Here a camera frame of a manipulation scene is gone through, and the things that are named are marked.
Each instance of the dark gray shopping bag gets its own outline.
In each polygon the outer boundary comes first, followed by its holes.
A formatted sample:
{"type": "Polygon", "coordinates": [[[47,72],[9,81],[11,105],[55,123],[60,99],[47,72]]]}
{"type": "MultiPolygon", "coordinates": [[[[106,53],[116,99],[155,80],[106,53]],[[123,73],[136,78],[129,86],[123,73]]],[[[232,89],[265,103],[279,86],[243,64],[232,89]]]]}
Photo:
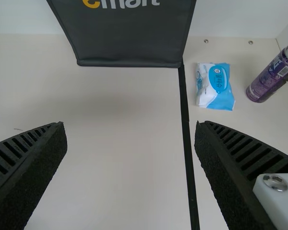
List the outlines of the dark gray shopping bag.
{"type": "Polygon", "coordinates": [[[47,0],[80,66],[181,65],[196,0],[47,0]]]}

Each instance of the black divider strip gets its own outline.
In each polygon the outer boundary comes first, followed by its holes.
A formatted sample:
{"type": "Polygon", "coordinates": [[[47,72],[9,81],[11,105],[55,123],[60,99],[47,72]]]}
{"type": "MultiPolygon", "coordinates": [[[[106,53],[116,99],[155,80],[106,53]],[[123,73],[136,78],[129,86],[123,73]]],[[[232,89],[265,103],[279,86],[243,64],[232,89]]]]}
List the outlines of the black divider strip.
{"type": "Polygon", "coordinates": [[[198,217],[198,208],[196,200],[195,178],[192,159],[192,145],[190,137],[189,126],[189,107],[186,87],[186,76],[184,71],[184,64],[182,61],[181,67],[178,68],[179,75],[179,88],[180,88],[180,110],[181,110],[181,125],[182,125],[182,138],[184,148],[184,160],[186,165],[187,174],[187,187],[189,198],[189,210],[191,219],[191,229],[199,230],[200,222],[198,217]]]}

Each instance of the emart logo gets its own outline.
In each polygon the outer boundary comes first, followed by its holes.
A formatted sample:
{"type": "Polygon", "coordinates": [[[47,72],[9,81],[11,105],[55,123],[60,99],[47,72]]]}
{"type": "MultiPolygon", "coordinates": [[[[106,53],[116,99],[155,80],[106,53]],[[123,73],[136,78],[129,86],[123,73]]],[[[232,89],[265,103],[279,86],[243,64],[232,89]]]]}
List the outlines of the emart logo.
{"type": "MultiPolygon", "coordinates": [[[[160,2],[157,2],[158,0],[119,0],[120,1],[120,8],[125,9],[125,7],[127,8],[136,8],[138,6],[141,5],[142,6],[147,6],[147,1],[151,1],[151,4],[154,6],[159,6],[160,2]]],[[[110,2],[111,8],[112,9],[116,9],[116,2],[115,0],[100,0],[100,1],[96,1],[96,0],[83,0],[83,3],[85,4],[85,6],[95,9],[98,8],[100,6],[100,2],[101,2],[101,6],[103,9],[107,9],[108,8],[108,3],[110,2]]]]}

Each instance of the screw head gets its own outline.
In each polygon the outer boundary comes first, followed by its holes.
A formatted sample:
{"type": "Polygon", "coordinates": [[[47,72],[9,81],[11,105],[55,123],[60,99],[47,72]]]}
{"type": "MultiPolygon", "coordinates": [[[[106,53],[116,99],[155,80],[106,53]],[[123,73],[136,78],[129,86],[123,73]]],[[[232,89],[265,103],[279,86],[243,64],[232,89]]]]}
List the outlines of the screw head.
{"type": "Polygon", "coordinates": [[[279,175],[267,174],[263,177],[265,185],[279,192],[288,190],[288,183],[279,175]]]}

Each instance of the wet wipes package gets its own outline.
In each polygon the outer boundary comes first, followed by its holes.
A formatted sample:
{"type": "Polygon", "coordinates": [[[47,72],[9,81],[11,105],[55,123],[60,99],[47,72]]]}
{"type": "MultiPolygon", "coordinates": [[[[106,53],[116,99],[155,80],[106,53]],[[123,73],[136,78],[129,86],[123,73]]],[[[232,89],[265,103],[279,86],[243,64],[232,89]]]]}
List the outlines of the wet wipes package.
{"type": "Polygon", "coordinates": [[[196,105],[209,109],[232,111],[235,98],[229,83],[227,63],[198,63],[196,70],[196,105]]]}

